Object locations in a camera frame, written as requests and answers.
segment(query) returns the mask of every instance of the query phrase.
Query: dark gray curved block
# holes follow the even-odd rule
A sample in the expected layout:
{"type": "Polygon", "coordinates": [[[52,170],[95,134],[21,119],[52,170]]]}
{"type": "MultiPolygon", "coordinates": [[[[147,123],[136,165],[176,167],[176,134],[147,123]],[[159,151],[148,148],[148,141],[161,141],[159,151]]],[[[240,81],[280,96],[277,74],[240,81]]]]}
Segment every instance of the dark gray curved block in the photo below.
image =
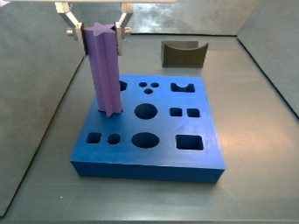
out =
{"type": "Polygon", "coordinates": [[[163,67],[203,67],[208,43],[197,41],[163,41],[163,67]]]}

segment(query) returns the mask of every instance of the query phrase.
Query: table surface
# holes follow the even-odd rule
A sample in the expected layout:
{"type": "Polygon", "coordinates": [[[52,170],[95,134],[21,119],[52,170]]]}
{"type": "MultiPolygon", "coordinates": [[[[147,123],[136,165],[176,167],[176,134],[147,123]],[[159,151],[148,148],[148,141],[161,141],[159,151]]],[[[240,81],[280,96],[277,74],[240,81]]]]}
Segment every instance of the table surface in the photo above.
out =
{"type": "Polygon", "coordinates": [[[84,59],[2,222],[299,221],[299,125],[236,38],[132,35],[121,74],[200,76],[228,169],[216,185],[81,178],[69,162],[95,96],[84,59]],[[203,69],[163,68],[161,41],[209,43],[203,69]]]}

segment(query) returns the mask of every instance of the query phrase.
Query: blue foam block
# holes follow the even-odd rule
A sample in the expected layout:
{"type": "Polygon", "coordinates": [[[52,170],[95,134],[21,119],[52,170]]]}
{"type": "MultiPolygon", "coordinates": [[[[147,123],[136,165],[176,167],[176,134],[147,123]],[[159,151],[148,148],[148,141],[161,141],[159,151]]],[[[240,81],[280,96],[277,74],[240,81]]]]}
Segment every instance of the blue foam block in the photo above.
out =
{"type": "Polygon", "coordinates": [[[96,100],[71,163],[80,176],[216,183],[225,170],[201,78],[120,75],[123,113],[96,100]]]}

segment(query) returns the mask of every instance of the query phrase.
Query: large round hole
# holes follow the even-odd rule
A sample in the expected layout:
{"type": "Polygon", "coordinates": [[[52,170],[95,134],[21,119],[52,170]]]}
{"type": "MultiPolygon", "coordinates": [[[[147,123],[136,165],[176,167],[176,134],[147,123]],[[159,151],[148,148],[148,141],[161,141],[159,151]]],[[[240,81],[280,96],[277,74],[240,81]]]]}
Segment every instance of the large round hole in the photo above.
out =
{"type": "Polygon", "coordinates": [[[120,135],[119,134],[112,134],[107,137],[107,142],[109,144],[117,144],[120,142],[120,135]]]}
{"type": "Polygon", "coordinates": [[[147,83],[145,83],[145,82],[140,82],[140,83],[139,83],[139,87],[140,87],[140,88],[144,88],[145,86],[147,86],[147,83]]]}
{"type": "Polygon", "coordinates": [[[148,89],[144,90],[144,93],[148,94],[148,95],[149,95],[152,92],[153,92],[153,90],[152,90],[151,88],[148,88],[148,89]]]}
{"type": "Polygon", "coordinates": [[[135,108],[135,115],[144,120],[152,119],[157,114],[155,105],[143,103],[135,108]]]}
{"type": "Polygon", "coordinates": [[[148,149],[153,148],[159,144],[160,139],[155,134],[141,132],[132,136],[131,142],[136,147],[148,149]]]}

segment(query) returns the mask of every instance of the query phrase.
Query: purple prism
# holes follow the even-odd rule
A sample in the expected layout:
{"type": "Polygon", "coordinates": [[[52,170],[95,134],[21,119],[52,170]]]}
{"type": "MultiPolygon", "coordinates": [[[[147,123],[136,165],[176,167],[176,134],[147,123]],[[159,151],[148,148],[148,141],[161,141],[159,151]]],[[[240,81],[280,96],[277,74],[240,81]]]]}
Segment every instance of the purple prism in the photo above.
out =
{"type": "Polygon", "coordinates": [[[107,117],[121,113],[117,35],[112,24],[95,23],[84,29],[89,67],[97,96],[97,109],[107,117]]]}

